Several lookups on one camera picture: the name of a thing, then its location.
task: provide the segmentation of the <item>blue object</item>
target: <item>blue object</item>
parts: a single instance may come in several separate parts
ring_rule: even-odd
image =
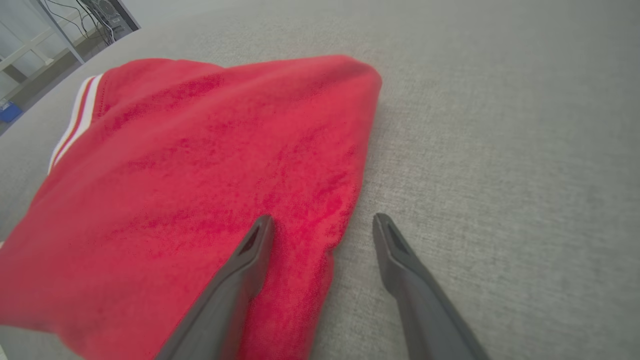
[[[20,110],[20,108],[11,101],[8,101],[6,104],[0,106],[0,120],[4,122],[13,121],[21,113],[22,110]]]

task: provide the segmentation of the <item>gray fabric surface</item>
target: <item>gray fabric surface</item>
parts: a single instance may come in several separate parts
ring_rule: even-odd
[[[638,34],[640,6],[624,0],[244,2],[143,28],[0,138],[0,238],[42,182],[84,78],[148,57],[348,54],[384,85],[311,358],[406,358],[371,238],[378,211],[494,360],[638,358]],[[9,359],[27,359],[29,337],[11,346],[6,331]]]

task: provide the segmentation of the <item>red towel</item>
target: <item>red towel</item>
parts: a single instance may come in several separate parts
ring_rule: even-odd
[[[87,79],[0,249],[0,323],[86,359],[152,359],[257,217],[276,222],[240,359],[303,359],[362,184],[381,86],[345,56]]]

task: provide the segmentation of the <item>white stripe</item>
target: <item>white stripe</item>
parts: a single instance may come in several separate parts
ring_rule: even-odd
[[[60,162],[60,159],[62,159],[62,156],[65,154],[65,152],[69,150],[71,145],[73,145],[73,143],[80,137],[80,135],[82,135],[89,128],[89,125],[91,125],[91,119],[93,115],[93,105],[95,105],[95,96],[98,92],[98,84],[100,84],[101,78],[102,78],[102,74],[96,76],[93,82],[91,83],[89,92],[86,94],[84,109],[80,118],[80,125],[78,125],[78,129],[76,130],[74,137],[72,137],[71,140],[69,140],[69,142],[67,143],[67,146],[62,148],[62,150],[60,151],[60,155],[58,155],[58,159],[56,160],[56,163]]]
[[[71,135],[71,130],[73,130],[74,126],[76,125],[76,120],[78,118],[78,111],[80,110],[80,102],[82,101],[82,95],[84,94],[86,85],[89,83],[89,80],[91,80],[92,78],[93,76],[88,77],[82,83],[82,85],[80,85],[80,90],[78,90],[78,94],[76,95],[76,101],[74,102],[74,108],[71,111],[71,120],[69,120],[69,126],[67,127],[67,130],[65,131],[64,135],[62,135],[62,138],[60,139],[60,141],[58,141],[58,144],[56,145],[56,147],[53,149],[53,154],[51,154],[51,159],[49,160],[49,170],[47,171],[47,174],[51,172],[51,168],[53,167],[53,159],[56,157],[56,154],[58,153],[58,151],[60,151],[62,144],[64,144],[65,140],[69,137],[69,135]]]

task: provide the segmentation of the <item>red cloth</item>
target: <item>red cloth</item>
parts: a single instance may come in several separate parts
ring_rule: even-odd
[[[0,323],[55,332],[90,360],[152,359],[270,214],[271,261],[238,358],[306,358],[380,86],[345,56],[139,60],[88,79],[0,249]]]

